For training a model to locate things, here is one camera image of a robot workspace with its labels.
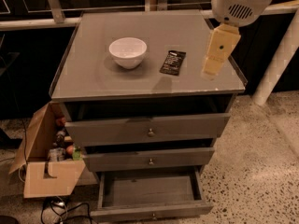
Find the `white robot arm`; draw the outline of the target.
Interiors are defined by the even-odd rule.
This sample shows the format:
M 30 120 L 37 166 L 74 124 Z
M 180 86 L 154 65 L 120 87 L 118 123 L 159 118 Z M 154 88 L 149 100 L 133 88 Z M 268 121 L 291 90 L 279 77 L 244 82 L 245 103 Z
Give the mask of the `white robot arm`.
M 254 23 L 271 1 L 211 0 L 212 13 L 220 25 L 210 34 L 201 72 L 203 77 L 216 77 L 241 38 L 239 28 Z

